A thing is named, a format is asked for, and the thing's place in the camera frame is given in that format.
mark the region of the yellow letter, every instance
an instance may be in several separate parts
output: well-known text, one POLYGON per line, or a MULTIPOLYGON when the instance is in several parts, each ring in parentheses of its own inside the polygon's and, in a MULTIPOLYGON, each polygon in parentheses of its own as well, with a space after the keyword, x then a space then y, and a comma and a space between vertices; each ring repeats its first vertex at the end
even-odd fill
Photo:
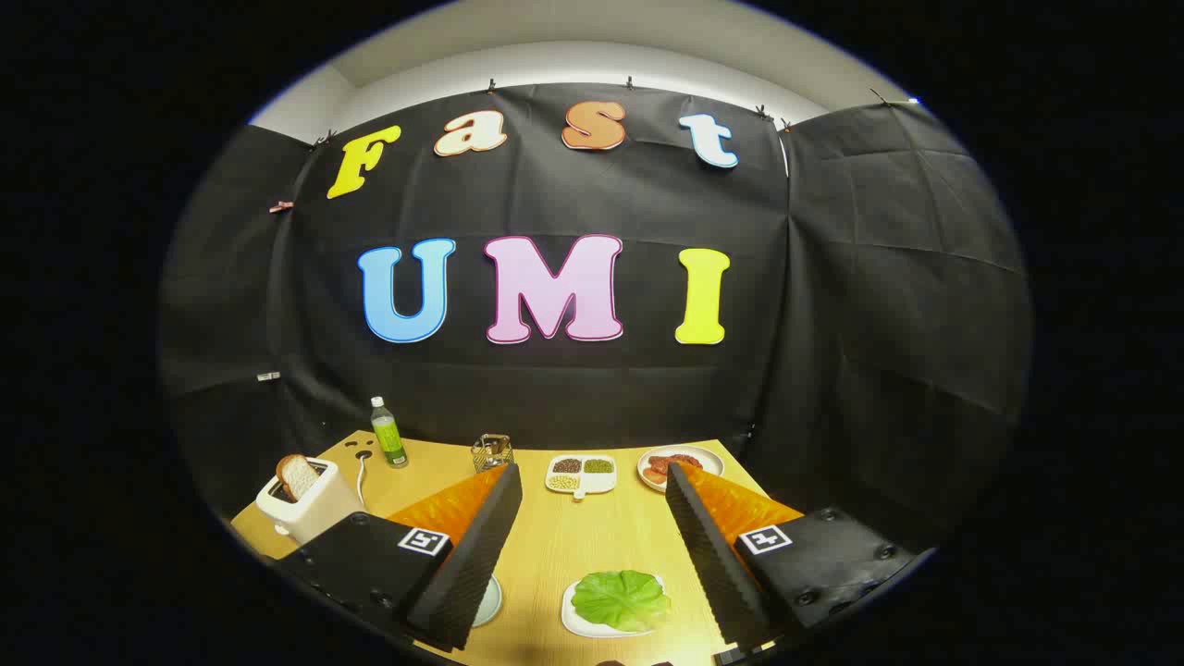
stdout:
POLYGON ((506 142, 502 134, 501 111, 474 111, 452 119, 444 126, 448 132, 436 142, 436 154, 442 158, 468 151, 493 151, 506 142))
POLYGON ((378 165, 382 156, 382 143, 394 143, 399 139, 401 130, 393 124, 386 129, 380 129, 374 134, 359 136, 346 143, 341 149, 346 158, 341 160, 341 169, 337 171, 337 181, 329 187, 327 199, 333 199, 342 194, 348 194, 362 188, 366 179, 361 177, 360 169, 371 171, 378 165))
POLYGON ((683 345, 718 345, 723 340, 720 326, 720 281, 732 265, 723 252, 691 248, 678 252, 687 267, 687 315, 674 332, 683 345))

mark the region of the lettuce leaf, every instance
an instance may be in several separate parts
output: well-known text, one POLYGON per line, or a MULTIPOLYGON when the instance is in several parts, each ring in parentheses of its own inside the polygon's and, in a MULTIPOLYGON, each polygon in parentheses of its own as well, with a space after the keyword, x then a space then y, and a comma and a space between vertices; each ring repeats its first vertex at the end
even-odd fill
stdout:
POLYGON ((618 632, 649 632, 667 619, 670 597, 657 578, 641 571, 588 574, 572 596, 575 614, 618 632))

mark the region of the green drink bottle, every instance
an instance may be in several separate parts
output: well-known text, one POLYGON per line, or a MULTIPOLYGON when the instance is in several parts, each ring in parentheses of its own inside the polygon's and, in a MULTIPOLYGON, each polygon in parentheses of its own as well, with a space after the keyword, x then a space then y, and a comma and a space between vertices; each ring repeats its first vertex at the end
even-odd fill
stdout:
POLYGON ((403 440, 399 437, 399 429, 394 425, 394 415, 382 406, 381 397, 371 398, 374 412, 371 414, 371 425, 378 435, 378 446, 382 448, 386 463, 391 467, 406 467, 407 452, 403 449, 403 440))

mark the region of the blue letter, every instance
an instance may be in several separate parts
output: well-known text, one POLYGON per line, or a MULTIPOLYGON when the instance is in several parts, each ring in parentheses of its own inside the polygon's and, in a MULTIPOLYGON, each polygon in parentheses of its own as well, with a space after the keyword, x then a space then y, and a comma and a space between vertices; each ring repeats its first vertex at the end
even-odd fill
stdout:
POLYGON ((424 286, 424 305, 414 316, 404 316, 394 308, 394 264, 403 256, 399 249, 378 248, 358 257, 366 324, 375 335, 391 342, 418 342, 439 331, 448 314, 445 263, 453 250, 456 241, 451 238, 423 241, 411 249, 423 264, 424 286))
POLYGON ((690 142, 704 162, 720 168, 732 168, 740 164, 734 153, 726 153, 720 137, 732 139, 732 130, 716 124, 715 119, 707 114, 683 116, 678 124, 690 128, 690 142))

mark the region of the letter m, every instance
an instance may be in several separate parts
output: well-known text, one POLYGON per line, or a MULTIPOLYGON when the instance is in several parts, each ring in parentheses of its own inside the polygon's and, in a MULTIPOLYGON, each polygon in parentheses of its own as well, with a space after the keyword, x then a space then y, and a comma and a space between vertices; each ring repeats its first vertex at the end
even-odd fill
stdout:
POLYGON ((612 269, 622 243, 612 236, 581 236, 553 275, 534 242, 523 236, 496 238, 485 245, 496 271, 496 321, 485 332, 498 345, 525 342, 530 327, 522 321, 521 303, 543 338, 555 337, 567 306, 574 300, 574 318, 567 325, 573 340, 613 340, 623 327, 613 309, 612 269))

